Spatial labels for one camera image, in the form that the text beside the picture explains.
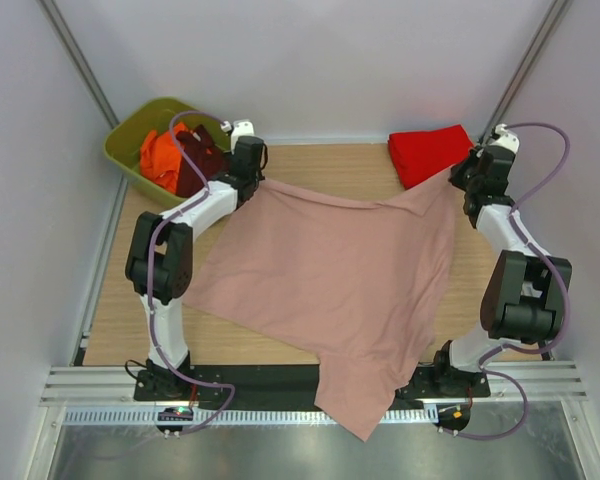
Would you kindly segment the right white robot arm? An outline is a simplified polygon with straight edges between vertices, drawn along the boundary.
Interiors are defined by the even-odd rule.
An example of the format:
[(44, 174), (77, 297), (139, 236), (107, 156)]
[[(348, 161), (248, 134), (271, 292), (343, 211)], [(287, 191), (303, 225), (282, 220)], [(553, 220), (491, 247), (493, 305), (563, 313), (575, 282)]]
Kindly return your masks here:
[(464, 193), (465, 215), (498, 258), (476, 326), (434, 357), (430, 382), (443, 396), (465, 395), (485, 383), (483, 367), (505, 350), (538, 354), (563, 325), (572, 266), (534, 242), (506, 193), (516, 153), (501, 145), (474, 147), (451, 170), (451, 184)]

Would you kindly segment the pink t shirt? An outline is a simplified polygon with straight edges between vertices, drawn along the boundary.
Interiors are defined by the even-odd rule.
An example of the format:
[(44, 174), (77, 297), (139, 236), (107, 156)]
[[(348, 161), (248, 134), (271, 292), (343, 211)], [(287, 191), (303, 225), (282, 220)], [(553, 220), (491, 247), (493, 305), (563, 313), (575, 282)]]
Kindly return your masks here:
[(275, 180), (232, 214), (184, 301), (315, 354), (315, 403), (367, 440), (434, 339), (454, 249), (446, 172), (357, 201)]

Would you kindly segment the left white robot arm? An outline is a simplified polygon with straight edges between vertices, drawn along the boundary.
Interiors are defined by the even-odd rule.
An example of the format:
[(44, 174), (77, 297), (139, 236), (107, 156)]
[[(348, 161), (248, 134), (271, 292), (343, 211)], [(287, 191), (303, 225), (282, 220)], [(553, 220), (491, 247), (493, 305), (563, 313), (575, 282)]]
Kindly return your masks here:
[(226, 172), (176, 207), (138, 217), (125, 277), (143, 305), (150, 349), (145, 366), (135, 375), (136, 400), (181, 400), (193, 387), (182, 313), (183, 296), (193, 279), (193, 244), (251, 199), (264, 179), (267, 161), (262, 139), (241, 136), (229, 154)]

